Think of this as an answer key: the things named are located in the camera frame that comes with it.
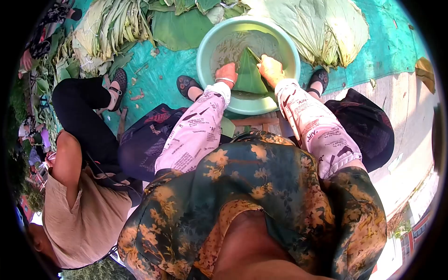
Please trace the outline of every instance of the hand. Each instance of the hand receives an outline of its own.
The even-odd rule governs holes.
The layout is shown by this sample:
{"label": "hand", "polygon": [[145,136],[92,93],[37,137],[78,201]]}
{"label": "hand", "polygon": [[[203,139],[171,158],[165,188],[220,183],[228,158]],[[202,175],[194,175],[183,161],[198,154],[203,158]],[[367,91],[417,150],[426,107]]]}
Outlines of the hand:
{"label": "hand", "polygon": [[44,124],[39,124],[39,125],[36,127],[36,130],[37,130],[38,132],[41,132],[42,129],[43,129],[43,126],[44,126]]}
{"label": "hand", "polygon": [[[232,62],[219,68],[216,71],[215,77],[217,78],[216,82],[224,82],[226,85],[229,86],[230,89],[232,89],[235,86],[238,79],[238,74],[235,72],[235,63]],[[219,78],[227,78],[232,80],[233,82],[227,80],[220,80]]]}
{"label": "hand", "polygon": [[262,55],[261,63],[257,66],[260,74],[273,88],[284,79],[283,65],[272,57]]}
{"label": "hand", "polygon": [[31,58],[30,49],[26,49],[25,52],[23,52],[23,55],[20,58],[20,66],[22,65],[26,71],[30,71],[31,67],[33,67],[33,59]]}
{"label": "hand", "polygon": [[53,154],[55,154],[56,152],[48,152],[47,156],[45,157],[45,162],[47,163],[48,168],[51,168],[55,165],[56,162],[56,155],[52,156]]}

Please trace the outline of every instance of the teal tarp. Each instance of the teal tarp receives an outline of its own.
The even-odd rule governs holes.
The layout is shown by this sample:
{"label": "teal tarp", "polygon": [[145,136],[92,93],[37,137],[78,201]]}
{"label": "teal tarp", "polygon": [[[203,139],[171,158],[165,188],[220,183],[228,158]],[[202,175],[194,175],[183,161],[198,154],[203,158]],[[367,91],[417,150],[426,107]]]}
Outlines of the teal tarp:
{"label": "teal tarp", "polygon": [[[426,56],[423,44],[413,25],[402,7],[395,0],[353,0],[365,14],[369,24],[370,40],[364,45],[353,63],[347,69],[332,69],[329,77],[329,85],[326,93],[348,88],[369,79],[377,79],[387,75],[413,72],[418,58]],[[83,14],[88,9],[89,0],[77,0],[75,7],[80,8]],[[66,27],[74,24],[67,20]],[[124,97],[123,106],[128,106],[126,116],[126,128],[130,127],[140,117],[155,108],[160,103],[165,103],[171,108],[187,107],[190,101],[183,98],[177,91],[176,78],[179,75],[189,75],[197,78],[196,53],[197,49],[172,52],[160,47],[160,54],[153,58],[150,56],[151,44],[147,42],[137,43],[130,52],[134,53],[132,60],[125,67],[128,74],[128,92]],[[148,63],[148,68],[143,68],[137,75],[134,72]],[[313,69],[301,63],[300,84],[306,85]],[[131,78],[137,78],[137,83],[131,86]],[[137,101],[130,98],[137,96],[143,90],[145,97]],[[242,117],[226,112],[229,118]],[[116,113],[104,114],[105,122],[116,133],[119,117]]]}

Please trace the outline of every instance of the bangle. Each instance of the bangle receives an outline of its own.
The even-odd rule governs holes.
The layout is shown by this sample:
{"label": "bangle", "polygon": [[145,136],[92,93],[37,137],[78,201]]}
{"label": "bangle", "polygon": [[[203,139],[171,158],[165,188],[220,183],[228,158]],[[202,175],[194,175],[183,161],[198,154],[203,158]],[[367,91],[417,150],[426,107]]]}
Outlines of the bangle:
{"label": "bangle", "polygon": [[216,78],[215,82],[218,82],[218,80],[224,80],[224,81],[232,82],[232,84],[235,86],[235,82],[232,79],[229,79],[229,78]]}

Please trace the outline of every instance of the tree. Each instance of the tree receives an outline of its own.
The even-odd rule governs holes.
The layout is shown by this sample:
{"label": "tree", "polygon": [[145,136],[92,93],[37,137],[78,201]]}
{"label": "tree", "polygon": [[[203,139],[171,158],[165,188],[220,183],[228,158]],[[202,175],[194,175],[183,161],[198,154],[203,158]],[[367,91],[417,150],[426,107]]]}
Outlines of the tree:
{"label": "tree", "polygon": [[8,154],[8,181],[13,198],[18,200],[26,189],[25,177],[28,175],[28,161],[23,155],[14,158],[12,153]]}
{"label": "tree", "polygon": [[108,257],[101,262],[78,270],[62,271],[64,280],[134,280],[125,267]]}
{"label": "tree", "polygon": [[25,194],[27,195],[26,200],[31,210],[33,212],[42,212],[44,203],[43,194],[38,189],[29,186],[29,184],[25,188]]}

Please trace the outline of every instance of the floral blouse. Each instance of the floral blouse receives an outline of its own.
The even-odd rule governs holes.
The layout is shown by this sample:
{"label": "floral blouse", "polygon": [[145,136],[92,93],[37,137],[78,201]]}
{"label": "floral blouse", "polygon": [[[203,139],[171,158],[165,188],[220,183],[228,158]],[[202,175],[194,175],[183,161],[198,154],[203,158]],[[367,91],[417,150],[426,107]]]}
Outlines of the floral blouse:
{"label": "floral blouse", "polygon": [[305,271],[368,279],[386,243],[383,205],[366,171],[322,181],[314,156],[264,131],[241,134],[196,170],[163,169],[118,239],[137,279],[210,279],[232,220],[263,210],[268,233]]}

